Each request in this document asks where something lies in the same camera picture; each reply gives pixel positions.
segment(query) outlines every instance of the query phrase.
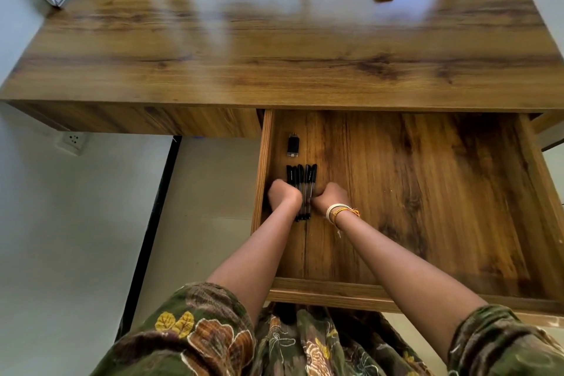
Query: hand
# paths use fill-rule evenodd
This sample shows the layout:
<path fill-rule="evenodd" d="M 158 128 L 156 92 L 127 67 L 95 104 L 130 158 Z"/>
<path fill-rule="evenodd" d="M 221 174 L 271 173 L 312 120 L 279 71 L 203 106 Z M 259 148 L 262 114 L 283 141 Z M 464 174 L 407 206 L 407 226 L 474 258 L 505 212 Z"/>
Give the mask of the hand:
<path fill-rule="evenodd" d="M 349 195 L 347 191 L 340 187 L 337 183 L 328 183 L 325 190 L 316 198 L 311 199 L 314 209 L 319 211 L 323 217 L 327 213 L 327 209 L 333 204 L 345 204 L 351 207 Z"/>
<path fill-rule="evenodd" d="M 287 204 L 297 214 L 302 207 L 302 193 L 284 180 L 274 180 L 268 190 L 268 201 L 274 211 L 281 204 Z"/>

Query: wooden desk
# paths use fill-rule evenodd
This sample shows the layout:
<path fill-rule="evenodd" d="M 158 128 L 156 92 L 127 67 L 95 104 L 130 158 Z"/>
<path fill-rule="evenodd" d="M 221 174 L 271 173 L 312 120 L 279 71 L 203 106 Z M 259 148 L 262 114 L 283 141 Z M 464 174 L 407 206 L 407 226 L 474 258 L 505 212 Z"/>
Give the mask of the wooden desk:
<path fill-rule="evenodd" d="M 60 130 L 262 136 L 253 229 L 284 166 L 317 162 L 488 300 L 560 315 L 564 214 L 516 112 L 564 109 L 563 89 L 532 0 L 72 0 L 0 99 Z M 513 113 L 429 113 L 463 111 Z M 272 297 L 394 308 L 367 271 L 316 216 L 293 227 Z"/>

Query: white bracelet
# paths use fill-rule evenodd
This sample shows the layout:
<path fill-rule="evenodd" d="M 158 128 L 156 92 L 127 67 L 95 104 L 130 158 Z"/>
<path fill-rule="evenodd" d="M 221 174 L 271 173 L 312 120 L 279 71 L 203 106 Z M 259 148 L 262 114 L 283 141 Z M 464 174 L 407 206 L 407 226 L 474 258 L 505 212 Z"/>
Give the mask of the white bracelet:
<path fill-rule="evenodd" d="M 351 207 L 349 207 L 348 205 L 345 205 L 345 204 L 333 204 L 327 209 L 327 212 L 325 213 L 325 218 L 327 220 L 331 221 L 331 219 L 329 218 L 329 215 L 331 214 L 331 210 L 336 208 L 336 207 L 345 207 L 347 209 L 352 209 Z"/>

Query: desk top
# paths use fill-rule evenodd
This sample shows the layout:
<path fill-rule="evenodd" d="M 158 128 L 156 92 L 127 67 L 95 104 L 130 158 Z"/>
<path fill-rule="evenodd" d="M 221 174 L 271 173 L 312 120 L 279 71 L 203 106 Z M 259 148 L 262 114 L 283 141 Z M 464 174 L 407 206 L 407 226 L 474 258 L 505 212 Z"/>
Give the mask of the desk top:
<path fill-rule="evenodd" d="M 532 0 L 71 0 L 0 99 L 541 111 L 563 90 Z"/>

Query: electrical outlet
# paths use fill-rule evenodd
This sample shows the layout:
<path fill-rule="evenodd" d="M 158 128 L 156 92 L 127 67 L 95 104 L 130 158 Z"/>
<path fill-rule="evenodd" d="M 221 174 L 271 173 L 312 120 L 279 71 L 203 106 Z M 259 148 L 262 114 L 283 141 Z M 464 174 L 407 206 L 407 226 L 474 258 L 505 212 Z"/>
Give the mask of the electrical outlet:
<path fill-rule="evenodd" d="M 88 134 L 86 132 L 61 132 L 56 145 L 58 148 L 78 156 L 82 153 L 87 140 Z"/>

